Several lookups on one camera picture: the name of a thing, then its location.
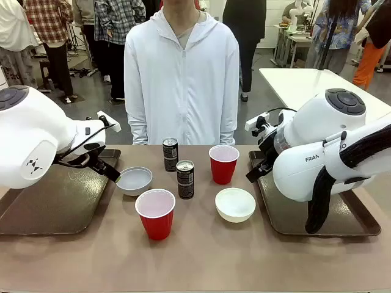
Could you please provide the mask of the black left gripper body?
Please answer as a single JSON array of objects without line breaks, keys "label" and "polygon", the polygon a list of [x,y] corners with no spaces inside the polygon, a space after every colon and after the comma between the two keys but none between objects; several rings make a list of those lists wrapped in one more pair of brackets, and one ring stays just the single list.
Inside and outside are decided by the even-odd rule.
[{"label": "black left gripper body", "polygon": [[99,143],[93,150],[86,150],[84,145],[77,149],[56,154],[56,165],[70,168],[91,168],[92,170],[106,170],[106,163],[99,155],[105,146]]}]

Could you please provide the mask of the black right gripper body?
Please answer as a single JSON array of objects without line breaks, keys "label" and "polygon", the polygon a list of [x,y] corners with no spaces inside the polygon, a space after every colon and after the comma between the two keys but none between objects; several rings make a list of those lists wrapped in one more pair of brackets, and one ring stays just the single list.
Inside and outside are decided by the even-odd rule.
[{"label": "black right gripper body", "polygon": [[274,146],[275,136],[275,133],[270,133],[267,137],[258,141],[258,147],[264,155],[264,159],[259,163],[259,171],[262,175],[266,175],[272,170],[279,155]]}]

